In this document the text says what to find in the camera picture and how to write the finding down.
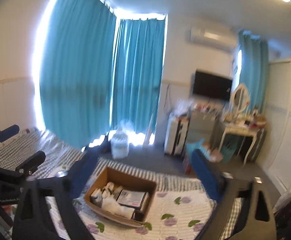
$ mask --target wall trim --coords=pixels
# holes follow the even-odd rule
[[[291,57],[284,58],[284,59],[276,59],[269,62],[269,64],[276,64],[276,63],[289,63],[291,62]]]
[[[26,79],[32,79],[32,77],[17,77],[17,78],[1,79],[0,80],[0,85],[6,84],[6,83],[12,83],[12,82],[15,82],[15,81],[20,81],[20,80],[26,80]]]
[[[174,80],[168,80],[168,79],[162,79],[162,84],[170,84],[175,86],[182,86],[182,87],[191,87],[190,83],[187,82],[180,82],[180,81],[174,81]]]

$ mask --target ceiling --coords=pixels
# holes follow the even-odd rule
[[[282,0],[108,0],[114,8],[134,13],[205,17],[243,28],[269,41],[281,52],[291,51],[291,2]]]

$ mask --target cardboard box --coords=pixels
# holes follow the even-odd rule
[[[123,186],[124,189],[133,190],[133,191],[144,191],[148,192],[149,202],[145,203],[147,205],[143,217],[140,219],[140,221],[126,219],[124,217],[111,214],[107,211],[102,210],[98,206],[94,205],[90,200],[90,195],[93,193],[93,191],[97,188],[102,189],[108,182],[114,183],[114,189],[116,189],[119,186]],[[112,221],[118,222],[120,224],[138,228],[141,227],[143,222],[145,222],[146,216],[149,212],[149,209],[151,207],[151,204],[154,199],[155,191],[157,188],[157,184],[153,181],[147,180],[147,179],[141,179],[126,173],[123,173],[121,171],[117,171],[115,169],[106,167],[100,175],[96,178],[93,185],[90,187],[90,189],[87,191],[87,193],[84,195],[84,200],[87,203],[87,205],[97,214],[106,217]]]

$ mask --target teal basket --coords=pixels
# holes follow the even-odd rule
[[[222,162],[227,163],[232,158],[233,154],[238,148],[239,136],[233,134],[227,134],[221,148],[221,153],[223,155]]]
[[[233,154],[235,153],[236,151],[236,147],[222,147],[221,148],[221,153],[223,155],[223,159],[221,162],[223,163],[227,163],[229,162],[229,160],[232,158]]]

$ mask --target green leaf pattern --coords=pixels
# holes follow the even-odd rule
[[[201,220],[191,220],[189,223],[188,223],[188,227],[193,227],[194,225],[196,225],[197,223],[201,222]]]
[[[98,229],[100,230],[101,233],[104,232],[104,224],[100,223],[100,222],[96,222],[95,223],[98,226]]]
[[[165,213],[165,214],[162,215],[161,220],[164,220],[166,218],[174,218],[174,215]]]
[[[148,230],[150,230],[150,231],[152,230],[152,225],[151,225],[151,223],[144,222],[143,225],[144,225],[144,227],[148,228]]]
[[[174,200],[174,203],[177,204],[177,205],[180,205],[180,200],[181,200],[181,197],[177,197],[177,198]]]
[[[75,204],[82,205],[82,203],[80,201],[78,201],[78,200],[72,200],[72,204],[73,205],[75,205]]]

